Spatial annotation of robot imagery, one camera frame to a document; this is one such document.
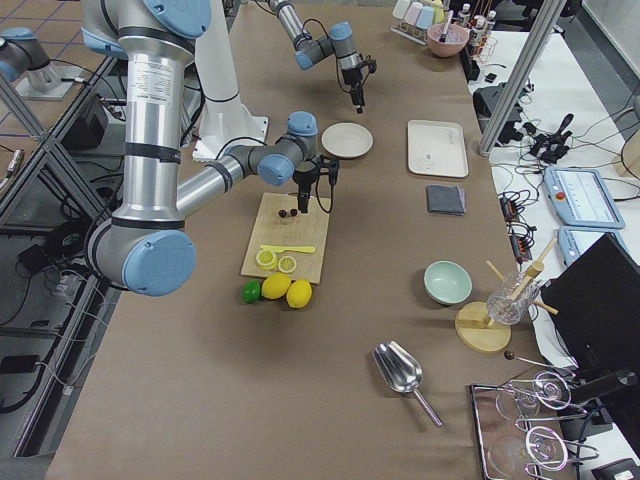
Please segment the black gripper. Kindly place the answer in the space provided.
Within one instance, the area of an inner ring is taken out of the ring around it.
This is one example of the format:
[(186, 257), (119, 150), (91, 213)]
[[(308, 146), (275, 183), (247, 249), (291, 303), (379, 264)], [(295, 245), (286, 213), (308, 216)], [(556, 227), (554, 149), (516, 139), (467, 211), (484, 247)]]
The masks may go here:
[(363, 72), (367, 69), (365, 63), (359, 63), (352, 67), (342, 67), (341, 74), (344, 83), (348, 87), (352, 104), (357, 114), (362, 114), (365, 106), (363, 82)]
[(292, 180), (297, 185), (297, 207), (300, 213), (307, 214), (309, 212), (309, 198), (311, 187), (317, 180), (317, 169), (315, 167), (308, 170), (294, 171)]

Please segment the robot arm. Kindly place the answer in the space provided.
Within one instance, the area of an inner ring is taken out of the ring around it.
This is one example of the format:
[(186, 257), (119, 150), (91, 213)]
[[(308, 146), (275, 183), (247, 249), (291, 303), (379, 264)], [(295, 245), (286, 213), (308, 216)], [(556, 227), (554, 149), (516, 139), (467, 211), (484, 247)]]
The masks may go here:
[(290, 1), (272, 0), (267, 5), (290, 38), (300, 69), (309, 70), (333, 58), (339, 89), (350, 96), (356, 113), (362, 114), (366, 105), (364, 85), (376, 72), (377, 61), (359, 51), (351, 24), (342, 21), (327, 30), (317, 19), (302, 21)]
[(317, 122), (292, 113), (272, 146), (230, 147), (180, 181), (184, 74), (205, 72), (207, 40), (228, 37), (214, 1), (85, 1), (85, 44), (128, 62), (121, 206), (91, 235), (90, 265), (132, 292), (157, 297), (180, 288), (196, 265), (185, 219), (249, 175), (279, 186), (317, 155)]

